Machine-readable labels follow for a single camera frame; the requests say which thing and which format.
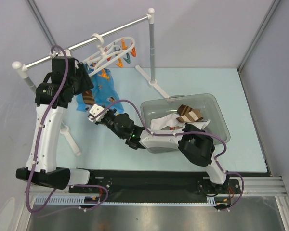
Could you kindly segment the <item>white black striped sock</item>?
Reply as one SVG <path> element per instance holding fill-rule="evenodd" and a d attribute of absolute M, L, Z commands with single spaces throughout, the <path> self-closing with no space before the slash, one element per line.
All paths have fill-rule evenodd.
<path fill-rule="evenodd" d="M 177 120 L 180 115 L 177 113 L 171 113 L 161 118 L 151 120 L 150 129 L 152 130 L 163 130 L 166 127 L 176 128 L 185 125 L 185 122 Z"/>

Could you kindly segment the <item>red reindeer sock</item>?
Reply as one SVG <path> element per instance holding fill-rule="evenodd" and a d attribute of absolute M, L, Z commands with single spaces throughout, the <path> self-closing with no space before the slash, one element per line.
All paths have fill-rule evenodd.
<path fill-rule="evenodd" d="M 170 130 L 177 130 L 177 129 L 181 129 L 181 126 L 175 126 L 175 127 L 170 127 Z"/>

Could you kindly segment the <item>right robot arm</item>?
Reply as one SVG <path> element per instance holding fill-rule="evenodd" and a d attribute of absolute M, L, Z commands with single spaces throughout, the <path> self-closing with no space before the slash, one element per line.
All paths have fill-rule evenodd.
<path fill-rule="evenodd" d="M 204 167 L 216 193 L 224 193 L 230 187 L 228 172 L 213 154 L 214 140 L 220 138 L 187 124 L 177 130 L 149 130 L 135 125 L 127 113 L 116 114 L 114 110 L 95 105 L 89 119 L 95 124 L 107 126 L 132 149 L 165 148 L 179 150 L 189 162 Z"/>

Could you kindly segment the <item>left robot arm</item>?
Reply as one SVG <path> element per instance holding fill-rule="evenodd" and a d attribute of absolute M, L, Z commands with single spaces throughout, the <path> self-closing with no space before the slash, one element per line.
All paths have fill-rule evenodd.
<path fill-rule="evenodd" d="M 58 167 L 56 163 L 60 127 L 68 104 L 75 95 L 92 88 L 83 63 L 74 57 L 52 59 L 52 71 L 36 89 L 37 118 L 31 152 L 25 167 L 17 169 L 16 178 L 60 190 L 77 184 L 87 193 L 95 190 L 96 180 L 88 170 Z"/>

